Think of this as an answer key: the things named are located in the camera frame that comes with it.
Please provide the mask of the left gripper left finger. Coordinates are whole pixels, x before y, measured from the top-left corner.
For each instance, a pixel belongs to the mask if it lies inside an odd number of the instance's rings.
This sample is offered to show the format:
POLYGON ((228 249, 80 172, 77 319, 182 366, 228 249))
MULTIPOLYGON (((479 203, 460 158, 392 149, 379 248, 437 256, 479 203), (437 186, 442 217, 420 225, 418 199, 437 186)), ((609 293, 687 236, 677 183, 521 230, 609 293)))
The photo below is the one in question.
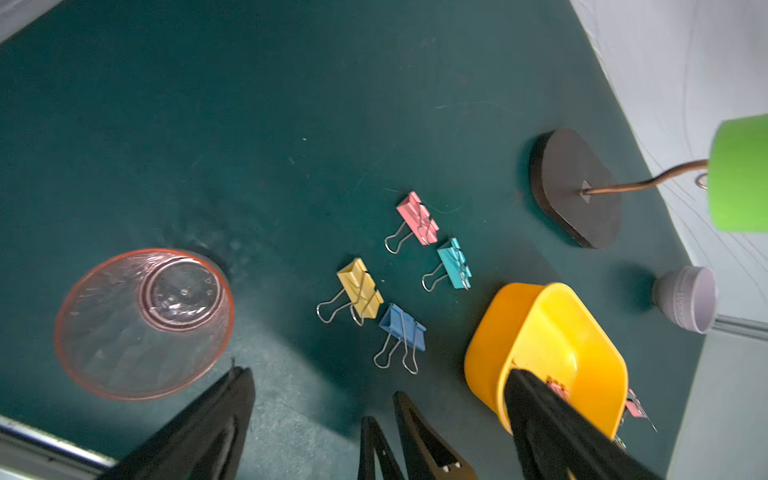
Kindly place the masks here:
POLYGON ((235 366, 102 479, 233 479, 255 402, 249 368, 235 366))

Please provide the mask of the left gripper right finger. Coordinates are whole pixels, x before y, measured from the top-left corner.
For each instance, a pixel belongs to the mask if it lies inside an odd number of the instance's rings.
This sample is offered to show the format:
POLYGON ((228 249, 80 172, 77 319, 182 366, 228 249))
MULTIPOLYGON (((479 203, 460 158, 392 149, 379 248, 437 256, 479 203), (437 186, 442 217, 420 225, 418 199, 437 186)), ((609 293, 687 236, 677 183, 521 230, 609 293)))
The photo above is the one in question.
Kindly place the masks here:
POLYGON ((513 369, 504 401, 526 479, 657 479, 533 373, 513 369))

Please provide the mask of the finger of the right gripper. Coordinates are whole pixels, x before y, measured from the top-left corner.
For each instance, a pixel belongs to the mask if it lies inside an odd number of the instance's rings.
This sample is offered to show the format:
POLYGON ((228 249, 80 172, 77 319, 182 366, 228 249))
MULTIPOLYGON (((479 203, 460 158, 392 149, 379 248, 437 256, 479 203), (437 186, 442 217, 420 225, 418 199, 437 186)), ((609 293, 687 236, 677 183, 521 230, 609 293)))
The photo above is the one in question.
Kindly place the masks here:
POLYGON ((396 392, 393 403, 409 479, 478 479, 473 467, 429 424, 405 392, 396 392))
POLYGON ((376 419, 366 416, 361 421, 358 480, 404 480, 396 458, 376 419))

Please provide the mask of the yellow plastic storage box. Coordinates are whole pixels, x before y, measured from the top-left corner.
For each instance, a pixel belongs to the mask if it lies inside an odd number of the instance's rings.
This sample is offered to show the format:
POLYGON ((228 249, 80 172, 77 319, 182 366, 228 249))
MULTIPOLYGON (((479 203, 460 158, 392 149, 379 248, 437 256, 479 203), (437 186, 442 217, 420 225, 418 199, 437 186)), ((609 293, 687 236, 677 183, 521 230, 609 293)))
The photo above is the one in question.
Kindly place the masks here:
POLYGON ((466 382, 507 432, 504 388, 513 369, 562 387, 574 409, 608 438, 616 436, 629 389, 627 366, 569 286, 504 286, 469 344, 466 382))

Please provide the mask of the blue binder clip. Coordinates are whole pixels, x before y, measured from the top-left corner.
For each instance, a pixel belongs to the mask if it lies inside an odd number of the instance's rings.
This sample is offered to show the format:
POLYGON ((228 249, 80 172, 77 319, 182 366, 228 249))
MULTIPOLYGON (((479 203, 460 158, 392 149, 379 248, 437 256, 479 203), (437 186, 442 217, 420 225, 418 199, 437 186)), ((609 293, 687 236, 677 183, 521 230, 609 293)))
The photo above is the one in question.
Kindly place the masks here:
POLYGON ((379 322, 379 328, 387 336, 381 349, 373 356, 374 365, 378 369, 388 369, 397 349, 402 348, 403 368, 411 375, 417 375, 419 373, 417 354, 426 351, 426 327, 401 307, 391 303, 379 322))

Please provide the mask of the yellow clip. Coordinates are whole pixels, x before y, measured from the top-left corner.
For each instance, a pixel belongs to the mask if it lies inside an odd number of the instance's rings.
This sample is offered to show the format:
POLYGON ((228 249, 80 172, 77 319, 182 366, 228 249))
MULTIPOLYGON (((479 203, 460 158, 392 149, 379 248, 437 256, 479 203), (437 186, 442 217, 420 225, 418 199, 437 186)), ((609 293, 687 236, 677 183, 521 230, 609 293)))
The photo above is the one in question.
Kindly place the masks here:
POLYGON ((355 258, 337 272, 337 278, 341 288, 333 298, 316 306, 318 319, 324 324, 332 323, 343 310, 348 310, 354 323, 360 327, 366 320, 376 319, 384 299, 363 260, 355 258), (325 316, 323 309, 335 305, 342 297, 344 302, 325 316))

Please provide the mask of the teal clip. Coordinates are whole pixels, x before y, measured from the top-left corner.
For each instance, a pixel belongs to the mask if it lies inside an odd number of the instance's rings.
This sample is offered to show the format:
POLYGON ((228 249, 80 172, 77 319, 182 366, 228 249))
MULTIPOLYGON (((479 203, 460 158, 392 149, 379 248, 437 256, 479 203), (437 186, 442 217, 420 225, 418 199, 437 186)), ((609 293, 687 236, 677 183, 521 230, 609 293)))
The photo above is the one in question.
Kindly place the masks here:
POLYGON ((437 254, 440 263, 434 270, 422 276, 423 289, 432 292, 439 282, 446 279, 451 282, 454 289, 470 289, 472 272, 458 239, 449 238, 437 249, 437 254))

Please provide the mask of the bronze wire cup stand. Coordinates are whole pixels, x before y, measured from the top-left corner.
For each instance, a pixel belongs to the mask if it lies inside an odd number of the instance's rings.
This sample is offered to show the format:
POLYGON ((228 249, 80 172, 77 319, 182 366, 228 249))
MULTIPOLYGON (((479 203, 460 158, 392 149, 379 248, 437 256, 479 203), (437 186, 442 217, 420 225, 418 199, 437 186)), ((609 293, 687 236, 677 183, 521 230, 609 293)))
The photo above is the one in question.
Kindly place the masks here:
POLYGON ((537 205, 557 226, 579 246, 603 249, 619 233, 622 194, 651 189, 680 175, 707 169, 706 160, 696 160, 647 180, 618 184, 575 130, 560 128, 535 140, 529 179, 537 205))

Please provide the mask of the green plastic goblet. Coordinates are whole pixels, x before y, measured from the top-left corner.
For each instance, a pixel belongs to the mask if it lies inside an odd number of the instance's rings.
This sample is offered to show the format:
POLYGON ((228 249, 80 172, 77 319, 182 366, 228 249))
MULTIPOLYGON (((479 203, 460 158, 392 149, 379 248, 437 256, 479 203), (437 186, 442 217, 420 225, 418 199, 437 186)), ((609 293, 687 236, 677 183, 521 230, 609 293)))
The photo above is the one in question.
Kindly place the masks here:
POLYGON ((722 122, 708 164, 708 203, 715 227, 767 231, 767 116, 722 122))

